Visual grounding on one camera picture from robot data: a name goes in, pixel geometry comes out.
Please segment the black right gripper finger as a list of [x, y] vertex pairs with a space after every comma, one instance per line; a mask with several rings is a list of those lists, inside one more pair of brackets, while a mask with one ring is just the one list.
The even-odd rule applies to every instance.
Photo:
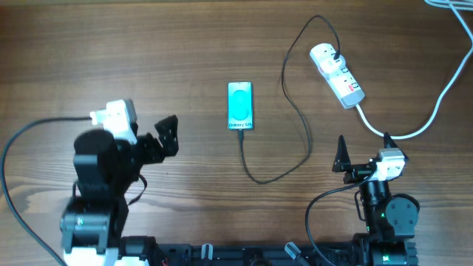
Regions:
[[347, 172], [350, 170], [350, 156], [343, 135], [338, 137], [337, 152], [334, 159], [333, 172]]
[[[395, 143], [395, 141], [392, 139], [392, 137], [390, 136], [390, 134], [388, 132], [384, 133], [383, 139], [384, 139], [384, 148], [385, 149], [398, 149], [398, 150], [400, 150], [400, 148], [397, 146], [397, 144]], [[400, 151], [404, 156], [404, 161], [409, 161], [408, 156], [402, 150], [400, 150]]]

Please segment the blue screen Galaxy smartphone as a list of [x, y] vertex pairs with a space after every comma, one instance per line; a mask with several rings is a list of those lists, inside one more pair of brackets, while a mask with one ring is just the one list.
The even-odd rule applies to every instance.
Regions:
[[253, 129], [253, 85], [249, 81], [228, 83], [228, 129]]

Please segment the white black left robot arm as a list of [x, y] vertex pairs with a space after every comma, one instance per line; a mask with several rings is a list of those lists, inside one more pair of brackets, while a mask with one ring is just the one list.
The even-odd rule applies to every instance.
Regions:
[[105, 129], [81, 134], [74, 143], [78, 175], [61, 217], [61, 246], [67, 265], [165, 265], [166, 255], [153, 236], [124, 237], [130, 185], [144, 181], [142, 167], [173, 157], [179, 150], [178, 119], [172, 115], [135, 144]]

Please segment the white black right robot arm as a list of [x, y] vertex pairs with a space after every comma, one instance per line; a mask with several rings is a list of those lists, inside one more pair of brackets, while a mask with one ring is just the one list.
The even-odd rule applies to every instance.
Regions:
[[408, 194], [392, 194], [389, 182], [402, 175], [409, 158], [389, 134], [384, 147], [365, 164], [350, 161], [344, 137], [338, 148], [332, 171], [343, 172], [343, 182], [354, 185], [358, 218], [366, 223], [367, 232], [353, 237], [357, 265], [418, 265], [415, 236], [420, 204]]

